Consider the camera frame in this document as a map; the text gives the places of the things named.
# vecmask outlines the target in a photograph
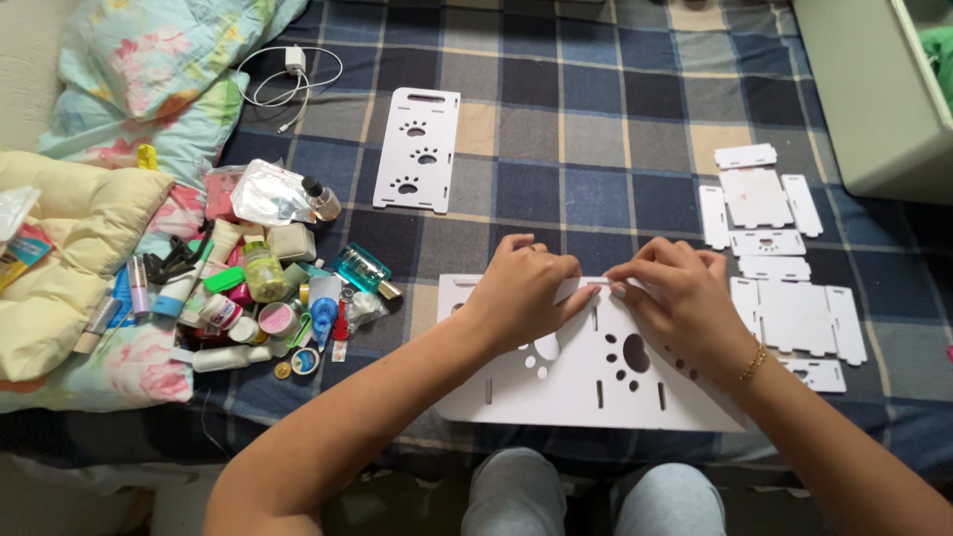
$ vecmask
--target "pile of toiletries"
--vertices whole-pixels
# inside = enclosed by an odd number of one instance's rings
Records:
[[[316,258],[306,223],[338,217],[334,192],[262,160],[212,170],[206,184],[216,188],[206,212],[214,220],[188,243],[173,237],[165,258],[130,258],[74,351],[91,353],[110,327],[175,319],[172,357],[195,372],[287,356],[274,368],[283,380],[313,373],[326,347],[332,361],[344,361],[357,327],[388,314],[381,298],[401,292],[388,281],[391,271],[355,243],[330,267]]]

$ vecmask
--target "plaid blanket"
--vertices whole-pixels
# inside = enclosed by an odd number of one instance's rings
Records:
[[[943,229],[953,211],[857,199],[844,190],[788,4],[315,0],[274,44],[294,43],[335,52],[344,73],[313,97],[293,132],[275,130],[299,105],[246,107],[222,164],[281,157],[290,169],[320,177],[345,211],[314,227],[319,256],[331,259],[355,241],[394,271],[405,296],[390,304],[390,316],[359,330],[345,362],[324,361],[314,376],[279,381],[274,361],[196,375],[191,407],[132,412],[165,428],[149,428],[141,441],[131,436],[124,452],[141,446],[150,461],[207,461],[216,449],[199,427],[206,395],[206,429],[228,450],[240,449],[264,426],[433,325],[438,276],[481,273],[506,234],[536,233],[551,251],[578,257],[584,275],[628,260],[655,236],[703,248],[698,187],[717,184],[714,150],[767,142],[778,151],[779,174],[808,178],[821,215],[824,233],[806,240],[813,282],[850,287],[860,309],[871,359],[845,365],[848,391],[828,400],[914,469],[949,477],[953,235]],[[281,69],[281,53],[248,66],[252,80]],[[326,79],[336,69],[321,55],[309,78]],[[400,87],[462,93],[446,216],[371,206],[390,94]],[[730,268],[738,274],[733,259]],[[108,417],[117,422],[114,415],[63,419],[105,426]],[[172,439],[174,430],[185,433]],[[186,437],[201,444],[192,454],[182,448]],[[448,423],[433,411],[378,463],[439,478],[517,444],[586,477],[680,461],[704,465],[717,483],[796,484],[754,428],[722,435]]]

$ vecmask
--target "yellow plastic clip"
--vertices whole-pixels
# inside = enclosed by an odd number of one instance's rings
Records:
[[[158,171],[159,166],[155,163],[155,148],[152,145],[143,143],[136,152],[139,160],[139,169]]]

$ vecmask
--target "hand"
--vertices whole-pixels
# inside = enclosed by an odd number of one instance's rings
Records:
[[[582,275],[579,261],[532,242],[533,235],[503,237],[473,294],[454,313],[490,338],[494,356],[555,332],[599,290],[587,285],[553,304],[559,285]]]
[[[755,343],[725,284],[725,266],[724,255],[656,237],[604,276],[616,281],[613,297],[629,307],[656,351],[667,348],[725,386],[755,357]],[[625,283],[627,278],[657,285],[668,300],[666,307]]]

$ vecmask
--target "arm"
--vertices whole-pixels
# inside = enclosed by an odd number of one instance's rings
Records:
[[[598,287],[554,305],[578,261],[532,235],[502,240],[466,304],[304,404],[241,451],[209,499],[205,533],[320,534],[317,512],[424,410],[495,356],[556,331]]]
[[[624,282],[612,289],[654,347],[667,345],[731,396],[848,533],[953,530],[953,506],[773,356],[768,354],[750,380],[740,378],[756,346],[724,286],[724,256],[655,238],[606,276],[661,287],[667,308]]]

